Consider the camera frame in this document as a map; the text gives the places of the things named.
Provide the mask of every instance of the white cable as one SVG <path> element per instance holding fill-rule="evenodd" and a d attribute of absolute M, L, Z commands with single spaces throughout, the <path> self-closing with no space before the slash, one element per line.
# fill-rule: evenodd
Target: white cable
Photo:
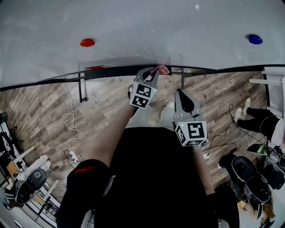
<path fill-rule="evenodd" d="M 68 69 L 67 73 L 69 73 L 69 70 L 70 70 L 70 55 L 69 55 L 69 69 Z M 78 129 L 74 128 L 75 116 L 74 116 L 73 106 L 72 106 L 73 100 L 72 100 L 72 98 L 71 98 L 69 92 L 67 91 L 67 89 L 66 89 L 66 87 L 65 87 L 65 83 L 63 83 L 63 87 L 64 87 L 64 89 L 66 90 L 66 92 L 67 92 L 67 94 L 68 94 L 68 96 L 69 96 L 69 98 L 70 98 L 70 100 L 71 100 L 71 113 L 65 113 L 65 114 L 63 114 L 63 115 L 62 115 L 62 120 L 63 120 L 65 126 L 66 126 L 69 130 L 76 130 L 76 131 L 79 131 L 79 132 L 83 133 L 83 136 L 81 136 L 81 137 L 79 137 L 79 138 L 70 138 L 70 139 L 68 140 L 68 144 L 69 144 L 70 151 L 71 151 L 70 141 L 71 141 L 72 139 L 81 139 L 81 138 L 84 138 L 84 137 L 85 137 L 85 133 L 84 133 L 84 131 L 81 131 L 81 130 L 78 130 Z M 72 120 L 72 122 L 71 122 L 71 124 L 70 124 L 69 126 L 66 124 L 66 122 L 65 122 L 65 120 L 64 120 L 64 118 L 63 118 L 65 115 L 72 115 L 72 117 L 73 117 L 73 120 Z"/>
<path fill-rule="evenodd" d="M 248 146 L 250 147 L 248 139 L 247 139 L 246 137 L 244 137 L 244 136 L 242 136 L 242 137 L 240 137 L 240 138 L 236 138 L 235 140 L 232 140 L 232 141 L 231 141 L 230 143 L 228 143 L 227 145 L 229 145 L 229 144 L 231 144 L 232 142 L 234 142 L 234 141 L 236 141 L 236 140 L 238 140 L 238 139 L 241 139 L 241 138 L 245 138 L 246 141 L 248 142 Z M 206 164 L 207 164 L 217 153 L 219 153 L 222 149 L 224 149 L 227 145 L 223 146 L 223 147 L 222 147 L 221 149 L 219 149 L 212 157 L 210 157 L 210 159 L 206 162 Z"/>

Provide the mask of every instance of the wooden floor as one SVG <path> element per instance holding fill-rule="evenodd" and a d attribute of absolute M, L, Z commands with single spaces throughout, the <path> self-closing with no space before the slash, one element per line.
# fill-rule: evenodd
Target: wooden floor
<path fill-rule="evenodd" d="M 204 119 L 207 121 L 210 140 L 216 134 L 224 134 L 231 123 L 232 120 L 228 112 L 230 104 L 234 105 L 231 111 L 233 115 L 238 107 L 244 106 L 248 97 L 252 100 L 252 107 L 266 107 L 265 86 L 250 84 L 248 82 L 250 78 L 262 79 L 262 75 L 260 72 L 222 73 L 185 79 L 184 89 L 200 101 Z M 66 84 L 66 88 L 73 98 L 75 127 L 86 133 L 83 139 L 71 141 L 72 149 L 77 153 L 79 159 L 83 160 L 85 155 L 91 152 L 93 139 L 112 120 L 117 110 L 128 102 L 127 88 L 133 79 L 134 76 L 88 80 L 85 85 L 82 84 L 82 87 L 83 94 L 85 89 L 89 100 L 81 104 L 78 98 L 78 85 L 76 83 Z M 179 75 L 160 77 L 159 91 L 151 104 L 154 112 L 149 121 L 153 126 L 159 122 L 161 110 L 170 100 L 174 100 L 174 92 L 180 87 L 181 78 Z M 50 158 L 52 167 L 62 165 L 61 151 L 69 149 L 68 139 L 80 136 L 80 133 L 68 130 L 62 121 L 62 115 L 71 112 L 70 99 L 63 84 L 39 85 L 0 92 L 0 109 L 8 113 L 10 127 L 18 126 L 17 137 L 24 140 L 24 143 L 21 144 L 22 148 L 26 150 L 33 145 L 36 147 L 26 156 L 26 161 L 29 164 L 45 154 Z M 68 119 L 68 123 L 71 123 L 71 116 L 66 119 Z M 251 134 L 262 139 L 260 134 L 252 132 Z M 227 144 L 245 135 L 232 124 L 227 135 L 216 137 L 212 146 Z M 250 144 L 255 142 L 248 136 L 246 138 Z M 246 152 L 248 144 L 244 138 L 236 140 L 234 143 L 239 148 L 237 155 L 245 155 L 251 160 L 255 159 L 255 155 Z M 220 148 L 211 149 L 210 156 L 213 156 Z M 215 186 L 229 179 L 227 172 L 224 169 L 219 170 L 217 164 L 221 156 L 233 148 L 233 145 L 225 147 L 208 162 Z M 64 195 L 66 177 L 71 170 L 72 167 L 66 162 L 64 167 L 53 171 L 48 177 L 50 184 L 55 179 L 60 180 L 53 191 L 54 196 L 59 200 Z"/>

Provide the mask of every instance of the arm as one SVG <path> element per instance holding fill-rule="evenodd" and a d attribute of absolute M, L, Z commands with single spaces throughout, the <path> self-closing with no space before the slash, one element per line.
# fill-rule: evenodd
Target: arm
<path fill-rule="evenodd" d="M 195 165 L 195 168 L 202 181 L 202 184 L 204 185 L 206 195 L 215 193 L 212 176 L 210 174 L 208 166 L 206 165 L 204 161 L 204 157 L 202 155 L 201 149 L 194 150 L 192 152 L 192 157 L 193 157 L 193 163 Z"/>
<path fill-rule="evenodd" d="M 11 183 L 6 186 L 6 189 L 11 190 L 14 187 L 14 185 L 15 185 L 15 182 L 11 181 Z"/>
<path fill-rule="evenodd" d="M 100 160 L 110 167 L 117 144 L 132 117 L 134 109 L 134 106 L 127 104 L 118 112 L 113 121 L 110 122 L 94 140 L 92 154 L 88 159 Z"/>
<path fill-rule="evenodd" d="M 257 211 L 255 211 L 255 210 L 253 209 L 252 205 L 249 204 L 249 203 L 247 203 L 247 204 L 245 204 L 245 207 L 244 207 L 244 208 L 248 211 L 250 218 L 251 218 L 252 220 L 255 220 L 256 217 L 257 217 Z"/>

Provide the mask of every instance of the black pants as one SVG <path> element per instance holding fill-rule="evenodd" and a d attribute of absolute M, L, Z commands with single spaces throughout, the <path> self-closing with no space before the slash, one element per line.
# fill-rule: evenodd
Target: black pants
<path fill-rule="evenodd" d="M 236 190 L 236 196 L 239 200 L 245 201 L 246 200 L 246 195 L 244 194 L 244 186 L 245 183 L 240 181 L 237 178 L 237 175 L 235 174 L 234 170 L 232 169 L 232 161 L 236 156 L 233 155 L 232 153 L 228 154 L 227 156 L 222 156 L 221 160 L 219 161 L 219 165 L 222 168 L 226 168 L 228 171 L 228 174 L 233 182 L 233 185 Z"/>
<path fill-rule="evenodd" d="M 239 119 L 237 121 L 237 125 L 246 130 L 251 130 L 259 133 L 261 131 L 261 133 L 265 135 L 269 141 L 271 141 L 275 126 L 277 125 L 279 119 L 274 116 L 272 112 L 265 109 L 248 108 L 247 114 L 251 115 L 254 118 L 250 120 Z"/>

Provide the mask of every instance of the fiducial marker cube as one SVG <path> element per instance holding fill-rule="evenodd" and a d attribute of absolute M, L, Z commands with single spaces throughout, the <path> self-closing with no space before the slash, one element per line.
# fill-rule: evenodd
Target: fiducial marker cube
<path fill-rule="evenodd" d="M 175 132 L 182 146 L 196 146 L 207 141 L 206 121 L 179 122 Z"/>
<path fill-rule="evenodd" d="M 130 92 L 130 104 L 145 109 L 155 96 L 157 88 L 134 82 Z"/>

